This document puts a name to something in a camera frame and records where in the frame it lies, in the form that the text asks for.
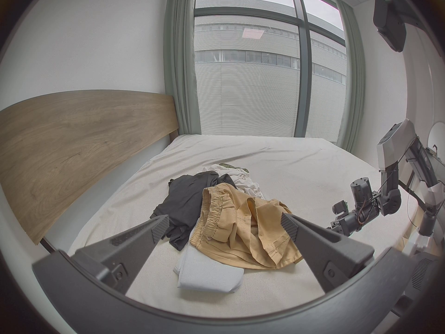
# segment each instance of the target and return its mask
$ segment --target bed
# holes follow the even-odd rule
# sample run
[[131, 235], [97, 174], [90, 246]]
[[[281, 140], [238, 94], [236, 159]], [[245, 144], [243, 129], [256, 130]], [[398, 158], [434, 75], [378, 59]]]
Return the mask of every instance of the bed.
[[[77, 90], [43, 95], [0, 111], [0, 183], [22, 228], [38, 244], [52, 224], [92, 184], [153, 142], [170, 134], [171, 144], [148, 160], [82, 228], [69, 255], [136, 226], [168, 194], [168, 182], [215, 163], [249, 169], [266, 199], [276, 198], [294, 214], [320, 226], [334, 219], [333, 204], [350, 208], [350, 183], [378, 170], [316, 138], [181, 135], [173, 98], [122, 90]], [[352, 237], [378, 256], [398, 242], [417, 203], [401, 189], [396, 214], [379, 216]], [[280, 270], [246, 270], [235, 293], [177, 288], [173, 268], [181, 253], [161, 240], [127, 296], [171, 312], [228, 318], [288, 309], [324, 293], [305, 261]]]
[[[69, 255], [146, 221], [166, 197], [171, 178], [193, 175], [220, 162], [248, 168], [266, 199], [279, 199], [294, 214], [322, 226], [333, 220], [333, 204], [342, 199], [353, 204], [352, 181], [366, 176], [373, 189], [380, 186], [375, 168], [323, 139], [182, 135], [103, 205], [83, 227]], [[409, 224], [407, 201], [402, 190], [402, 207], [396, 214], [378, 217], [352, 237], [372, 245], [378, 256], [398, 241]], [[413, 213], [413, 198], [409, 206]], [[243, 284], [235, 293], [179, 289], [173, 267], [180, 255], [168, 239], [161, 240], [126, 295], [180, 314], [224, 318], [287, 309], [324, 294], [304, 261], [281, 270], [245, 270]]]

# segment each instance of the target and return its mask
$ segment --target window frame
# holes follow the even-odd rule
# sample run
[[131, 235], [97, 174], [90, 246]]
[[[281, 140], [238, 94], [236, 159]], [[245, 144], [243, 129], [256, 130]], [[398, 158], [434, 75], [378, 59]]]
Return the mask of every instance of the window frame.
[[[308, 22], [308, 15], [306, 12], [306, 8], [304, 6], [304, 1], [303, 0], [293, 0], [293, 1], [297, 17], [258, 8], [244, 8], [244, 7], [231, 7], [231, 6], [221, 6], [221, 7], [214, 6], [207, 8], [195, 7], [194, 17], [211, 16], [211, 15], [253, 16], [253, 17], [261, 17], [265, 19], [272, 19], [276, 21], [286, 22], [288, 24], [295, 25], [298, 27], [299, 45], [300, 45], [300, 58], [298, 60], [298, 66], [299, 66], [298, 69], [300, 70], [300, 90], [299, 90], [297, 121], [295, 125], [294, 137], [305, 137], [306, 129], [308, 127], [309, 107], [311, 104], [312, 74], [314, 73], [312, 69], [313, 66], [312, 43], [311, 43], [310, 31], [319, 33], [320, 35], [323, 35], [339, 43], [344, 47], [346, 47], [346, 41], [343, 38], [332, 33], [331, 31], [328, 31], [318, 25]], [[335, 2], [331, 0], [322, 0], [322, 1], [338, 9], [337, 4]], [[278, 65], [278, 60], [276, 55], [275, 55], [275, 65]]]

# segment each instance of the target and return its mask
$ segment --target green curtain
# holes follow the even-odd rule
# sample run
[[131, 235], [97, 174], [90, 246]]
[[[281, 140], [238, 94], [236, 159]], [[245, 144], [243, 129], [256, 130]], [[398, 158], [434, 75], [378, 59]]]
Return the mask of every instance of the green curtain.
[[165, 93], [175, 99], [179, 134], [200, 134], [194, 67], [194, 0], [167, 0], [164, 19]]
[[347, 54], [346, 101], [337, 146], [351, 152], [357, 139], [363, 115], [365, 61], [363, 42], [354, 10], [337, 0], [344, 28]]

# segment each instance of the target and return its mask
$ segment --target folded garment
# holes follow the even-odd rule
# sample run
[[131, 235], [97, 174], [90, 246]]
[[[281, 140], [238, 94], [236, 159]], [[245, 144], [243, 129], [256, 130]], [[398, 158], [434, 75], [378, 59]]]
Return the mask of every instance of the folded garment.
[[275, 270], [302, 259], [281, 226], [290, 213], [276, 199], [253, 198], [222, 183], [203, 191], [203, 206], [190, 243], [223, 264]]
[[230, 164], [213, 164], [210, 167], [204, 167], [203, 171], [214, 170], [219, 175], [230, 175], [236, 188], [252, 197], [264, 199], [264, 195], [259, 189], [258, 183], [250, 178], [249, 171], [246, 168], [235, 168]]
[[153, 210], [150, 219], [164, 214], [169, 216], [170, 225], [165, 235], [175, 249], [181, 251], [189, 240], [199, 218], [203, 189], [223, 182], [235, 186], [229, 175], [219, 176], [215, 171], [182, 175], [170, 180], [167, 198]]
[[215, 261], [190, 244], [173, 271], [179, 275], [178, 288], [224, 293], [235, 292], [244, 276], [244, 269]]

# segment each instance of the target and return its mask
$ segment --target black garment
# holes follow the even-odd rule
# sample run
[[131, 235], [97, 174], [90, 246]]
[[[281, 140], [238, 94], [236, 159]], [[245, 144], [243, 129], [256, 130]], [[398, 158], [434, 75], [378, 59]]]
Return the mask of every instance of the black garment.
[[181, 251], [186, 246], [201, 215], [204, 188], [220, 183], [229, 183], [236, 188], [228, 174], [219, 177], [214, 170], [170, 180], [167, 198], [154, 209], [150, 219], [164, 214], [169, 216], [170, 226], [165, 235], [175, 249]]

